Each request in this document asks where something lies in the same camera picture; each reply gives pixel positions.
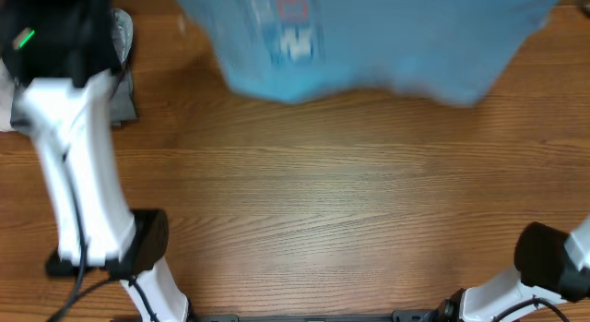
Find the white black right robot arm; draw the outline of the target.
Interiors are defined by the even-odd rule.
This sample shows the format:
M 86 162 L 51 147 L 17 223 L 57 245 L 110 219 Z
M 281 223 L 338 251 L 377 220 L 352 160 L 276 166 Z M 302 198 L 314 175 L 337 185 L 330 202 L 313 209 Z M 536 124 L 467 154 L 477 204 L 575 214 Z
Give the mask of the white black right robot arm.
M 565 321 L 557 306 L 588 297 L 589 220 L 570 233 L 535 221 L 521 233 L 510 267 L 442 301 L 430 320 L 517 321 L 548 308 Z

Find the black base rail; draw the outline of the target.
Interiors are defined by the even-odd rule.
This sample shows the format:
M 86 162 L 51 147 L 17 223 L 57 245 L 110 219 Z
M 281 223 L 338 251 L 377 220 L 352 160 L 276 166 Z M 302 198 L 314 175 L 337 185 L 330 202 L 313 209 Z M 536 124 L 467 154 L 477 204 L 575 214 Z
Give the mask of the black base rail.
M 421 322 L 433 321 L 432 310 L 395 310 L 384 315 L 324 315 L 324 316 L 196 316 L 194 322 Z

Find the light blue t-shirt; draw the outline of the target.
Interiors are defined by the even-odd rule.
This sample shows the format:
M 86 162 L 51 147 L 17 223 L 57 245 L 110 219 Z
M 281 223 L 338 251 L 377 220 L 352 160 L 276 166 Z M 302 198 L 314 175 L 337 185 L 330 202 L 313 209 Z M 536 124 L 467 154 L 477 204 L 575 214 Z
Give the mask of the light blue t-shirt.
M 560 0 L 177 0 L 228 87 L 296 104 L 383 88 L 467 107 Z

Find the white folded shirt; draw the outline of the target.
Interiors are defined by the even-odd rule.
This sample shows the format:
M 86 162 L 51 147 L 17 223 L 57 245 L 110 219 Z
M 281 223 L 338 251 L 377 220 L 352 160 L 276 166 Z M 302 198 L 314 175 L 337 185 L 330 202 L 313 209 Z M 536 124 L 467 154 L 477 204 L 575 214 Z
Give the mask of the white folded shirt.
M 15 92 L 15 80 L 9 74 L 4 61 L 0 63 L 0 131 L 12 132 L 10 124 Z

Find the grey folded shirt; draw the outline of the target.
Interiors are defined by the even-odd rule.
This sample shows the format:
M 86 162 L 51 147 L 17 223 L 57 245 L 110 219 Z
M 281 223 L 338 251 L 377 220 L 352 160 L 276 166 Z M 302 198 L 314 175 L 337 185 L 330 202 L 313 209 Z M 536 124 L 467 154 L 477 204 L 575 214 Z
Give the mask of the grey folded shirt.
M 120 8 L 112 9 L 112 41 L 117 56 L 122 65 L 122 71 L 118 75 L 118 85 L 109 102 L 110 120 L 112 126 L 121 126 L 123 122 L 131 122 L 137 119 L 136 107 L 133 102 L 133 77 L 128 65 L 134 37 L 134 24 L 130 15 Z M 16 108 L 16 101 L 20 93 L 24 91 L 24 84 L 8 67 L 8 58 L 3 58 L 6 67 L 6 76 L 13 79 L 15 88 L 10 104 L 10 115 L 7 122 L 12 131 L 28 134 L 30 121 L 23 112 Z

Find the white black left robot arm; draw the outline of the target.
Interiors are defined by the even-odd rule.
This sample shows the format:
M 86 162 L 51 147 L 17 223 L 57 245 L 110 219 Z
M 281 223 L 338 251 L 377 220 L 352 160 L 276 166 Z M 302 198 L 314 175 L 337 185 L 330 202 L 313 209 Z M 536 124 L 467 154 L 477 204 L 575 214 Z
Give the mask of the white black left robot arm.
M 58 229 L 45 269 L 75 283 L 69 304 L 101 269 L 144 321 L 192 321 L 191 301 L 165 259 L 161 209 L 131 210 L 112 148 L 110 103 L 128 94 L 133 23 L 111 0 L 1 0 L 1 56 L 13 111 L 39 156 Z

